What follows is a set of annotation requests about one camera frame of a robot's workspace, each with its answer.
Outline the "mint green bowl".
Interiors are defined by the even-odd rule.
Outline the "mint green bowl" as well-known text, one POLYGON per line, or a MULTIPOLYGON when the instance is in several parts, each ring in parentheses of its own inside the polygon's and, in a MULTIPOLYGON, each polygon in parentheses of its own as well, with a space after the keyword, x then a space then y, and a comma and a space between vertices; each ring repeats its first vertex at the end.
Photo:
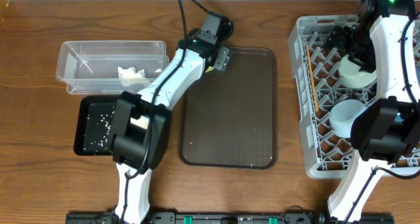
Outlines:
POLYGON ((373 73, 361 71, 361 67, 349 59, 349 55, 345 55, 338 67, 339 77, 343 79, 342 85, 351 89, 361 89, 367 87, 377 79, 377 72, 373 73))

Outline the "light blue small bowl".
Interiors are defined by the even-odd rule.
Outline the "light blue small bowl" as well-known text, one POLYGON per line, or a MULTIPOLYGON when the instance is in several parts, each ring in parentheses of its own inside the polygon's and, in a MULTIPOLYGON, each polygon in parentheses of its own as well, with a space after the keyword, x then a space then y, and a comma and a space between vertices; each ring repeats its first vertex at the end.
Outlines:
POLYGON ((367 109, 367 106, 361 101, 347 99, 336 104, 330 111, 330 126, 336 136, 349 138, 352 124, 355 119, 367 109))

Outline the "wooden chopstick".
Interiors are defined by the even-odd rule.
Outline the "wooden chopstick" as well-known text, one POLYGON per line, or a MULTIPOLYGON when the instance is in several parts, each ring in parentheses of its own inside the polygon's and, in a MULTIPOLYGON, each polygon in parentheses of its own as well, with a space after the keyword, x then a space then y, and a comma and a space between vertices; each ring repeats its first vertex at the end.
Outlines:
POLYGON ((308 58, 308 69, 310 73, 310 82, 311 82, 311 87, 312 87, 312 96, 314 99, 314 108, 315 108, 315 112, 318 112, 319 111, 318 99, 317 99, 316 88, 315 88, 315 83, 314 83, 314 74, 312 70, 312 61, 311 61, 310 48, 309 48, 308 43, 306 44, 306 54, 308 58))

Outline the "black waste tray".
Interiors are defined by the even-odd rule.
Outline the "black waste tray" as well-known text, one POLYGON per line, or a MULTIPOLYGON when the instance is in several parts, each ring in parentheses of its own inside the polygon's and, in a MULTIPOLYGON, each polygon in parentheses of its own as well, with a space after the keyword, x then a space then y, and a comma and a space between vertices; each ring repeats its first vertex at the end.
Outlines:
MULTIPOLYGON (((117 95, 91 95, 80 104, 73 150, 79 156, 110 156, 109 134, 117 95)), ((169 140, 171 111, 157 108, 152 123, 151 156, 165 154, 169 140)))

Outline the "clear plastic bin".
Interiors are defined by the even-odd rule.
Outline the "clear plastic bin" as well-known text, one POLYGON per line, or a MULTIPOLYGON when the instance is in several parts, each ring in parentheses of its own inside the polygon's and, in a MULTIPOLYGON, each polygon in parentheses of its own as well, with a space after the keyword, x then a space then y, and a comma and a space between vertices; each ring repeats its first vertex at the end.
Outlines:
POLYGON ((166 44, 162 41, 66 41, 58 56, 56 79, 66 83, 67 92, 73 95, 136 93, 147 86, 122 86, 119 66, 144 69, 152 83, 168 64, 166 44))

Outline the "white rice pile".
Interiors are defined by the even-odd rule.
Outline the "white rice pile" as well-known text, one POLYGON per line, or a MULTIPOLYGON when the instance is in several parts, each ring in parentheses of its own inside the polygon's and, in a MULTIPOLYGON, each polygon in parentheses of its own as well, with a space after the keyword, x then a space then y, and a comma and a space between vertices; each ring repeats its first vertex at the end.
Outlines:
POLYGON ((92 109, 87 116, 82 152, 84 155, 111 155, 108 139, 114 110, 92 109))

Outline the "grey dishwasher rack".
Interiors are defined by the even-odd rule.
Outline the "grey dishwasher rack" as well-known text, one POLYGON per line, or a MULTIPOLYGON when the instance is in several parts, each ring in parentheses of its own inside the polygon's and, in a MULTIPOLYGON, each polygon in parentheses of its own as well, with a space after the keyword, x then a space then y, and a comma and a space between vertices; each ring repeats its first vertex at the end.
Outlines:
POLYGON ((348 138, 336 136, 329 124, 331 109, 339 102, 356 99, 366 106, 376 100, 376 82, 361 89, 342 85, 338 67, 344 53, 323 45, 335 26, 352 27, 355 15, 302 16, 288 39, 292 75, 297 84, 301 119, 299 130, 306 174, 313 179, 340 179, 350 163, 352 147, 348 138), (315 112, 306 44, 310 48, 319 111, 315 112))

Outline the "yellow green snack wrapper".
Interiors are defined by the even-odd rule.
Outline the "yellow green snack wrapper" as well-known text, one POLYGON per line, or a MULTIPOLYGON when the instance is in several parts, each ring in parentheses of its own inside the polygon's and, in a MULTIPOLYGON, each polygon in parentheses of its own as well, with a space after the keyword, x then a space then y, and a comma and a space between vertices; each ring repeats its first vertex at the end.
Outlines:
POLYGON ((207 74, 207 73, 209 73, 209 72, 211 72, 211 71, 213 71, 213 70, 214 70, 214 67, 209 66, 209 67, 206 69, 205 73, 207 74))

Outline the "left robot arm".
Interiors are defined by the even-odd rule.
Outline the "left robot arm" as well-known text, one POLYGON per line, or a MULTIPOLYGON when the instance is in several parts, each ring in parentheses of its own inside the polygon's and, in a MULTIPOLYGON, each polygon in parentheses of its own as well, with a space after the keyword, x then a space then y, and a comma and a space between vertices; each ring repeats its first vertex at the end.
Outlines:
POLYGON ((113 223, 142 223, 150 210, 152 171, 167 149, 173 107, 208 68, 224 70, 229 49, 226 30, 193 29, 178 42, 168 67, 138 93, 118 97, 109 136, 119 173, 119 200, 113 223))

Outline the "brown serving tray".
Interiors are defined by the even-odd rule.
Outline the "brown serving tray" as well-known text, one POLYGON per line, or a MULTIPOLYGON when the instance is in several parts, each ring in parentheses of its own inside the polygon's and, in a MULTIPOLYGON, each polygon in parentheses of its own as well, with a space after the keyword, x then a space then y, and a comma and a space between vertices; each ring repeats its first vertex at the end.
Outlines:
POLYGON ((277 59, 233 47, 226 70, 211 70, 186 93, 178 154, 190 166, 268 169, 278 158, 277 59))

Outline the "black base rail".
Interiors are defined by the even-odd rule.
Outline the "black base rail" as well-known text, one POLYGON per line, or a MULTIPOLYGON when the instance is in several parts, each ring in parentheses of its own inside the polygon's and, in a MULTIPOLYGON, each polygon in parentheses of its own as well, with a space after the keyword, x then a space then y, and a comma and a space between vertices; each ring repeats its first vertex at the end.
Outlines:
MULTIPOLYGON (((106 213, 68 213, 65 224, 115 224, 116 215, 106 213)), ((337 223, 325 212, 306 211, 292 206, 284 213, 177 213, 150 212, 143 224, 325 224, 337 223)))

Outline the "white napkin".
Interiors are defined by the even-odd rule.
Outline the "white napkin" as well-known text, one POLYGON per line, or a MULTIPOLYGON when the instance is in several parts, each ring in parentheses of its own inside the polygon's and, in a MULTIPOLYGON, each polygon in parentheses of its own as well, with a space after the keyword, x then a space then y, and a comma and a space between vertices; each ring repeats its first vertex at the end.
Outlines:
POLYGON ((134 84, 141 84, 144 86, 147 86, 150 84, 150 81, 146 78, 145 70, 137 70, 135 67, 129 67, 129 68, 117 68, 118 72, 118 78, 120 80, 120 83, 124 87, 128 87, 134 84))

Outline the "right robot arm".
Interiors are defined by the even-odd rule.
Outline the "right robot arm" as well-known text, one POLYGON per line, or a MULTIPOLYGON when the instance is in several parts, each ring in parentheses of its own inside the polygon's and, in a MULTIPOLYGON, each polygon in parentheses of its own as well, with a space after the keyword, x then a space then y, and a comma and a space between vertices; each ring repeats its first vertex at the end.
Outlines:
POLYGON ((384 173, 419 144, 419 83, 413 48, 414 0, 358 0, 358 23, 336 26, 323 48, 337 48, 362 72, 377 74, 376 101, 350 130, 350 165, 327 201, 330 221, 359 221, 384 173))

